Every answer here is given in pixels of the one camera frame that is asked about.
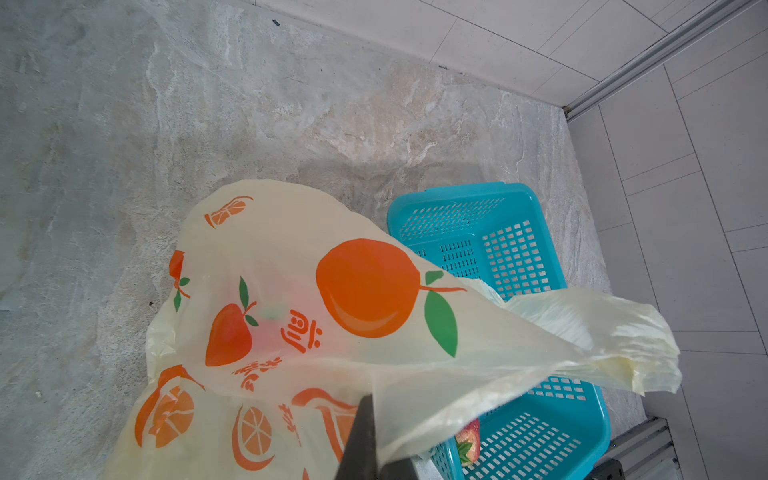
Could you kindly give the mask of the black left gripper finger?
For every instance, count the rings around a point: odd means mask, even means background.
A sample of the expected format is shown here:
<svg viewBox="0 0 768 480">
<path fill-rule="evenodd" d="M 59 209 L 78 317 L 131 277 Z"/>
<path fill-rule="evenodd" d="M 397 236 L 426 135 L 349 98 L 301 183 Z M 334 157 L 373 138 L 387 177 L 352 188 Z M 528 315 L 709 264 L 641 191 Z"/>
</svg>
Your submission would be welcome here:
<svg viewBox="0 0 768 480">
<path fill-rule="evenodd" d="M 352 424 L 342 455 L 336 480 L 417 480 L 414 464 L 409 459 L 378 465 L 376 456 L 373 397 L 366 395 Z"/>
</svg>

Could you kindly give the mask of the cream printed plastic bag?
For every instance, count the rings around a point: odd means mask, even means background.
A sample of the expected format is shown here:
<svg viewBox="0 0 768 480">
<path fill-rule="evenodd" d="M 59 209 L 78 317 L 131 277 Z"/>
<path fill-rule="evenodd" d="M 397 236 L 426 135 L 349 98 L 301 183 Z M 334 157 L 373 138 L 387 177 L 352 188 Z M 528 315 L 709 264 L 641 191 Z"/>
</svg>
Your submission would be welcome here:
<svg viewBox="0 0 768 480">
<path fill-rule="evenodd" d="M 655 307 L 568 285 L 503 300 L 303 185 L 216 190 L 169 273 L 108 479 L 331 479 L 366 395 L 384 466 L 550 376 L 641 395 L 682 380 Z"/>
</svg>

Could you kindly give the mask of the teal plastic basket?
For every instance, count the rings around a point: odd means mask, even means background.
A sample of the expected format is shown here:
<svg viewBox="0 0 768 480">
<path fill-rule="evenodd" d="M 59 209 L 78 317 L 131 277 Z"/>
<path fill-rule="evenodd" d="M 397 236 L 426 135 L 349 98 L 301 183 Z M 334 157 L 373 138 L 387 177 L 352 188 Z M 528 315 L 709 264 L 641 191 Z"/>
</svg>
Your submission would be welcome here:
<svg viewBox="0 0 768 480">
<path fill-rule="evenodd" d="M 456 277 L 481 279 L 503 300 L 567 286 L 540 203 L 523 184 L 429 189 L 396 199 L 389 234 Z M 444 479 L 584 479 L 607 451 L 601 390 L 550 376 L 478 420 L 479 458 L 449 439 L 431 460 Z"/>
</svg>

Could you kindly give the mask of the aluminium mounting rail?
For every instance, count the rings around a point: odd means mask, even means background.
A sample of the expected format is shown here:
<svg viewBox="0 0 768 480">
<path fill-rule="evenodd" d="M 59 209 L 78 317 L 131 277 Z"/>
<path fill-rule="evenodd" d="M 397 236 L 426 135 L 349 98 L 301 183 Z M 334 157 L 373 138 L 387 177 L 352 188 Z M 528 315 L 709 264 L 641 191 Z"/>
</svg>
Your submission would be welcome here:
<svg viewBox="0 0 768 480">
<path fill-rule="evenodd" d="M 614 439 L 588 480 L 681 480 L 668 421 L 654 417 Z"/>
</svg>

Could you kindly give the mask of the aluminium corner wall profile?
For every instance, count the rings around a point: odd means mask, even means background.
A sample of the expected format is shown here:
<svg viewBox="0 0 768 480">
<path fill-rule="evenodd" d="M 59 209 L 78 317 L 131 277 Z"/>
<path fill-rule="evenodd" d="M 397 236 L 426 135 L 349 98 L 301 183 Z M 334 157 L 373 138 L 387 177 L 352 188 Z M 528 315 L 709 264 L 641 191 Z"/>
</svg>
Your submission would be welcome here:
<svg viewBox="0 0 768 480">
<path fill-rule="evenodd" d="M 757 3 L 758 0 L 714 1 L 576 100 L 563 106 L 566 121 L 575 120 Z"/>
</svg>

